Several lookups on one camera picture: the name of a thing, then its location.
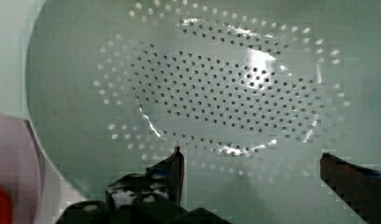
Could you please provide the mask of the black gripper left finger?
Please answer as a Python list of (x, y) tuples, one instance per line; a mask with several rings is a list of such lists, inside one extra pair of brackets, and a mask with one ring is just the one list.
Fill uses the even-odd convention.
[(159, 195), (174, 203), (180, 203), (184, 172), (184, 156), (180, 146), (166, 159), (146, 168), (144, 173), (128, 174), (106, 187), (106, 201), (119, 209), (132, 205), (135, 200)]

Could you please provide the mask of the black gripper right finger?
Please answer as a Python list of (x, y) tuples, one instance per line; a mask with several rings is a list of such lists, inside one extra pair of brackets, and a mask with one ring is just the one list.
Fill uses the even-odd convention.
[(320, 179), (367, 224), (381, 224), (381, 173), (325, 152)]

